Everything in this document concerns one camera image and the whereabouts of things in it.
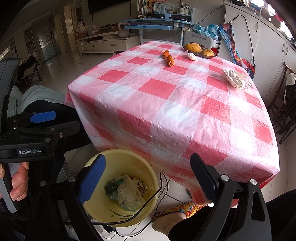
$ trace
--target bread basket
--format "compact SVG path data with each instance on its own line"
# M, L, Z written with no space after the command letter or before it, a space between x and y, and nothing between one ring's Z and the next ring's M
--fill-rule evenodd
M205 48L205 47L203 47L203 46L200 46L200 47L201 47L202 51L204 51L205 49L207 49L207 48ZM193 53L193 54L195 54L196 56L198 56L198 57L202 57L202 58L214 58L214 57L216 57L216 53L215 53L215 52L214 52L214 56L207 56L207 55L203 55L201 52L200 52L200 53L196 53L196 52L191 51L191 50L188 50L188 51L189 51L189 53Z

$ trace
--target pen holder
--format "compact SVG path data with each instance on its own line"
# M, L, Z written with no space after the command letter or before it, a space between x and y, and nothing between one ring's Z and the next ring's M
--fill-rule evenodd
M189 9L178 8L177 13L178 14L186 14L186 15L188 15L189 14Z

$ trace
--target yellow bucket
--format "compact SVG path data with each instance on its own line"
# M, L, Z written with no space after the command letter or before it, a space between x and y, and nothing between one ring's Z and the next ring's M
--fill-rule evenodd
M100 154L106 158L106 168L90 200L84 202L83 207L99 222L119 222L129 219L135 213L126 211L111 201L106 195L105 185L117 175L127 174L130 177L135 177L148 186L149 191L143 195L144 200L147 201L158 190L155 172L145 159L128 150L113 149L103 151ZM97 155L91 158L85 166L90 166ZM156 202L157 195L133 220L111 226L128 227L141 222L153 211Z

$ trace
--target human hand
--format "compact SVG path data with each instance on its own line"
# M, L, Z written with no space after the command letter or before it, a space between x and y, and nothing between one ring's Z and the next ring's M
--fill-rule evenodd
M29 170L29 163L22 162L17 170L17 172L11 178L12 183L12 190L10 192L11 199L13 201L17 200L20 201L27 196L28 191L28 170ZM2 164L0 164L0 178L3 178L5 174L5 170Z

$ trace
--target checkered tablecloth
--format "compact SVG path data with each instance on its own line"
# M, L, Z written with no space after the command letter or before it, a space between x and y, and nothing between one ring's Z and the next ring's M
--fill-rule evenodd
M175 65L161 54L169 50ZM111 57L68 86L99 151L128 149L207 203L191 168L197 152L220 174L263 187L279 172L274 131L258 90L232 87L221 69L246 71L219 57L191 61L179 45L151 41Z

